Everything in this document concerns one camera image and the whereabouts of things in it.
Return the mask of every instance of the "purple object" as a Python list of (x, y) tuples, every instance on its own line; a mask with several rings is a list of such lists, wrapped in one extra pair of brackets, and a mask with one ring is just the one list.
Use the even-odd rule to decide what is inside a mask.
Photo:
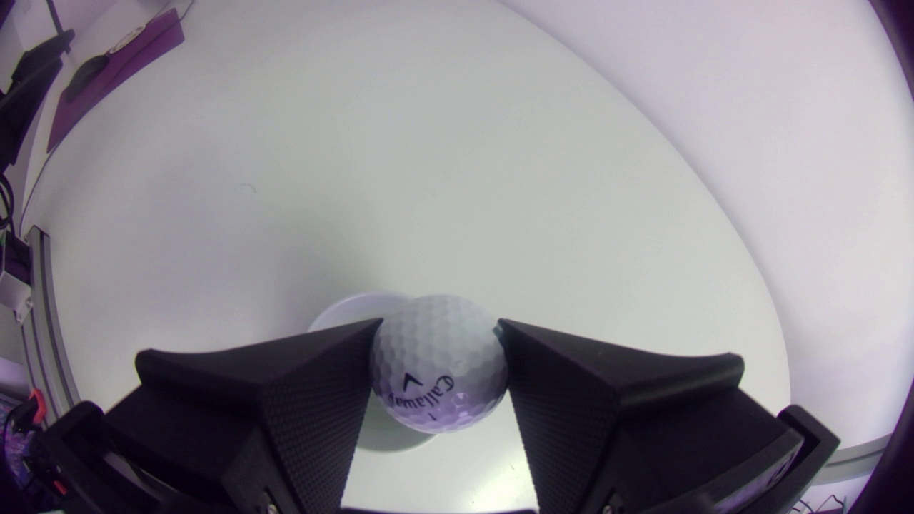
[(184, 31), (181, 30), (177, 10), (171, 9), (151, 19), (133, 41), (107, 54), (110, 58), (108, 65), (72, 102), (67, 101), (65, 92), (60, 94), (48, 138), (48, 151), (60, 143), (73, 125), (114, 88), (183, 41)]

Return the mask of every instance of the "white golf ball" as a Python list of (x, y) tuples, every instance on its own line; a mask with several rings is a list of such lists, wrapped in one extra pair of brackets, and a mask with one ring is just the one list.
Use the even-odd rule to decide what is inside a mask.
[(450, 294), (409, 300), (384, 316), (371, 350), (371, 380), (399, 422), (443, 434), (481, 421), (505, 395), (508, 368), (497, 322)]

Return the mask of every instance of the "wall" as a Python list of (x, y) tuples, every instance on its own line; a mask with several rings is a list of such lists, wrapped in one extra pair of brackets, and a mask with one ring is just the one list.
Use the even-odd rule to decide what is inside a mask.
[(890, 433), (914, 375), (914, 104), (869, 3), (503, 3), (705, 181), (771, 291), (792, 400), (843, 446)]

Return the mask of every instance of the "white surface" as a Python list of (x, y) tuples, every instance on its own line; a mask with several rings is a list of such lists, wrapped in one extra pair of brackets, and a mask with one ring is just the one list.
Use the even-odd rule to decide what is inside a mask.
[[(27, 213), (52, 238), (81, 397), (111, 407), (137, 384), (139, 349), (301, 333), (338, 298), (390, 289), (637, 348), (732, 350), (749, 394), (787, 404), (778, 318), (720, 207), (521, 17), (202, 0), (183, 26), (184, 44), (63, 141)], [(474, 435), (487, 424), (497, 437)], [(344, 504), (535, 506), (509, 399), (395, 461), (356, 451)]]
[(852, 446), (914, 376), (914, 103), (868, 2), (506, 0), (669, 138), (771, 289), (792, 401)]
[(447, 434), (476, 425), (508, 387), (497, 325), (485, 309), (453, 294), (409, 300), (377, 329), (369, 363), (372, 390), (391, 416), (413, 430)]

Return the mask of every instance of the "black cable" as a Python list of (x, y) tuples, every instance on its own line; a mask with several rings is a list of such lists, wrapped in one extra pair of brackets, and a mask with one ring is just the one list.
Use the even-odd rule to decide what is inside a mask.
[(844, 511), (847, 509), (847, 507), (845, 507), (845, 503), (844, 503), (843, 501), (841, 501), (840, 499), (838, 499), (837, 496), (831, 495), (831, 496), (829, 496), (828, 498), (826, 498), (824, 502), (822, 502), (822, 505), (819, 506), (819, 508), (816, 510), (816, 512), (818, 512), (819, 510), (822, 510), (822, 507), (824, 507), (825, 504), (828, 503), (828, 500), (830, 500), (830, 499), (832, 499), (832, 498), (834, 498), (834, 501), (836, 501), (836, 502), (838, 502), (838, 503), (841, 504), (841, 511), (842, 511), (842, 512), (844, 512)]
[(799, 501), (800, 503), (802, 503), (802, 505), (803, 505), (804, 507), (806, 507), (807, 509), (809, 509), (810, 512), (815, 512), (815, 510), (813, 510), (813, 508), (810, 507), (809, 504), (806, 503), (805, 501), (803, 501), (803, 500), (801, 500), (801, 499), (800, 499), (800, 500), (797, 500), (797, 501)]
[(13, 226), (13, 212), (16, 200), (13, 197), (13, 186), (10, 185), (6, 174), (0, 173), (0, 201), (3, 202), (5, 216), (0, 218), (0, 230)]

